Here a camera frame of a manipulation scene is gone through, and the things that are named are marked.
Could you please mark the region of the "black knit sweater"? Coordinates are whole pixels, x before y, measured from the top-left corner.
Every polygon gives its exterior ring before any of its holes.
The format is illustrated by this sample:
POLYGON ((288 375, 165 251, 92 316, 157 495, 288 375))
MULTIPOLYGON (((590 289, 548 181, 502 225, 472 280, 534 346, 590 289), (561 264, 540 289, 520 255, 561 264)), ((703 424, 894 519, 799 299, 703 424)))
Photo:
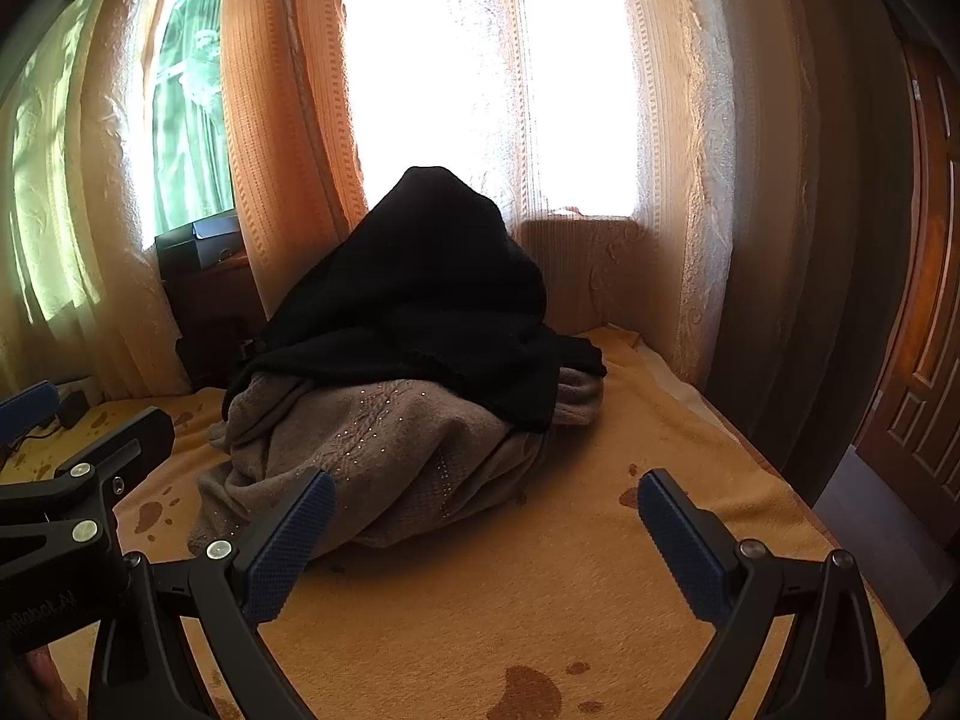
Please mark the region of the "black knit sweater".
POLYGON ((546 313, 542 271, 500 208, 445 167, 410 167, 288 291, 226 395, 256 376, 424 380, 541 433, 562 371, 607 374, 601 350, 551 330, 546 313))

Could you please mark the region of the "black charger adapter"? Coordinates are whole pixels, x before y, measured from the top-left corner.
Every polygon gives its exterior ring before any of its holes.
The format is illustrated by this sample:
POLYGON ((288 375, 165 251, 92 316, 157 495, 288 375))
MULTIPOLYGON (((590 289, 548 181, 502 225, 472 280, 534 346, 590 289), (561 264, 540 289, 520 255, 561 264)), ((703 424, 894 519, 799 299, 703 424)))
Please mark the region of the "black charger adapter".
POLYGON ((60 400, 59 410, 57 410, 57 421, 60 427, 68 431, 82 421, 83 416, 89 411, 89 401, 83 390, 71 390, 67 392, 60 400))

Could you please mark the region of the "cream lace curtain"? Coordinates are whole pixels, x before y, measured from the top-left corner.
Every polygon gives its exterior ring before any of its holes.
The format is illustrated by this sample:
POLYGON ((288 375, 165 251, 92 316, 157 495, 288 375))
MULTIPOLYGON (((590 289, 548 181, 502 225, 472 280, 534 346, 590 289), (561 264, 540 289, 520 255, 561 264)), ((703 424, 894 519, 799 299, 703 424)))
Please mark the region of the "cream lace curtain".
POLYGON ((2 98, 2 392, 182 395, 143 204, 161 0, 71 0, 2 98))

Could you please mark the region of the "wooden nightstand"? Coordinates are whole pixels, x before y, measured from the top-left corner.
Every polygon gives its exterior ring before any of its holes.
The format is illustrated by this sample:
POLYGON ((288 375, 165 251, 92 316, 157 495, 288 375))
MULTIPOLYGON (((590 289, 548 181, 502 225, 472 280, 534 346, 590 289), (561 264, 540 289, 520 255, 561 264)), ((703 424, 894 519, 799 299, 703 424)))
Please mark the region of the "wooden nightstand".
POLYGON ((206 270, 163 281, 181 336, 176 355, 194 390, 226 388, 245 364, 245 348, 267 319, 244 252, 206 270))

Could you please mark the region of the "dark box on nightstand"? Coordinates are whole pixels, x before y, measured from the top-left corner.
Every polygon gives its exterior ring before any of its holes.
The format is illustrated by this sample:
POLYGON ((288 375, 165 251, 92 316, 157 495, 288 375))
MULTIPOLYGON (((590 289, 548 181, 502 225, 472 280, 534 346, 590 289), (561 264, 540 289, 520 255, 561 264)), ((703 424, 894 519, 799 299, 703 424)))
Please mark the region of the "dark box on nightstand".
POLYGON ((174 227, 155 238, 163 280, 187 277, 231 259, 244 249, 235 210, 174 227))

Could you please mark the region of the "taupe knit sweater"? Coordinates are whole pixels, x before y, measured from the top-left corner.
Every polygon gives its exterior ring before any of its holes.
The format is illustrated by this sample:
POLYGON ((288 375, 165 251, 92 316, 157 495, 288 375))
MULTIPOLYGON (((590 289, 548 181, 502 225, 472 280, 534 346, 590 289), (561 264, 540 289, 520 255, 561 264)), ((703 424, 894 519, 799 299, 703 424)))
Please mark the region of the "taupe knit sweater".
POLYGON ((335 481, 335 512, 313 553, 389 548, 516 497, 547 445, 438 383, 319 390, 272 376, 252 379, 210 440, 228 458, 197 479, 192 553, 236 538, 313 470, 335 481))

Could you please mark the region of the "orange paw print blanket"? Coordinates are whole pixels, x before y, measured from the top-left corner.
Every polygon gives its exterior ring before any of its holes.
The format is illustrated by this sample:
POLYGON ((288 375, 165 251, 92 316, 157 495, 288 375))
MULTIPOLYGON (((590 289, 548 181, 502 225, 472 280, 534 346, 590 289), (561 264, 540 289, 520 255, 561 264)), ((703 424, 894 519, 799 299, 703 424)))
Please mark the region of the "orange paw print blanket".
POLYGON ((597 328, 594 424, 556 434, 503 504, 311 562, 260 637, 317 718, 654 718, 711 639, 636 511, 664 468, 734 535, 833 538, 636 335, 597 328))

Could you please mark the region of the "brown wooden door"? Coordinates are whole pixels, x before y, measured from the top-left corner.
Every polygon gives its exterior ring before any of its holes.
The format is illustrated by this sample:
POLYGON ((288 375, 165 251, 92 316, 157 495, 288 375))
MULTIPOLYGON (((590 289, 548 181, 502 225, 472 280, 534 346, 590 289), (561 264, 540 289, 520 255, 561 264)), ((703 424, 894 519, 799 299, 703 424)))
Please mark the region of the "brown wooden door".
POLYGON ((958 538, 958 80, 905 46, 914 190, 907 289, 856 450, 942 546, 958 538))

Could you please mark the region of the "orange woven curtain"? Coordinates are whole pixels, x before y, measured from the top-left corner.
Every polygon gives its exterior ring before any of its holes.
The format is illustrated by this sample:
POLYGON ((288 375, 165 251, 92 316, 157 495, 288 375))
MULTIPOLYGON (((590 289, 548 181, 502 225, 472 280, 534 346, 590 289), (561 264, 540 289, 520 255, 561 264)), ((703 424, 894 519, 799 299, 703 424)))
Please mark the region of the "orange woven curtain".
POLYGON ((368 205, 343 0, 221 0, 221 93, 245 252, 267 316, 368 205))

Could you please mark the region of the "right side cream curtain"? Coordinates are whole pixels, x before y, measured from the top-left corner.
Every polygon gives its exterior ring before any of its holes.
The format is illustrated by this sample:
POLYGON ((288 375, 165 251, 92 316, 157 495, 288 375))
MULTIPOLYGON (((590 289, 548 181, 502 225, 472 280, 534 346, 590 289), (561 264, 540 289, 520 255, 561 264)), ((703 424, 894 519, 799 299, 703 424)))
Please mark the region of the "right side cream curtain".
POLYGON ((907 286, 913 134, 887 0, 626 0, 647 132, 628 325, 805 499, 907 286))

